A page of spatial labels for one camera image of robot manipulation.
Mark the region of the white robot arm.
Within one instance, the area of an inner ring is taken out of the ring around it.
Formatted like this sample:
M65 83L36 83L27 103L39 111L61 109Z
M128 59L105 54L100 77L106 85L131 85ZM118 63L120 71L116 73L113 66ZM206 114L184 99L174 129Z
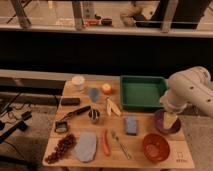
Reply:
M211 75L204 67L192 67L172 74L167 80L168 89L160 98L164 107L163 127L171 128L188 103L213 117L213 90L209 88Z

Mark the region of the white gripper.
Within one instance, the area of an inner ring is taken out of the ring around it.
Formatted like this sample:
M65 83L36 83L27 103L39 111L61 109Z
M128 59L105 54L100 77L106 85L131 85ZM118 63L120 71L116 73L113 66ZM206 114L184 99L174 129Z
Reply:
M165 129L170 129L176 122L177 115L182 113L186 109L187 105L184 104L182 106L175 106L170 103L164 103L163 106L164 109L167 111L164 113L163 127Z

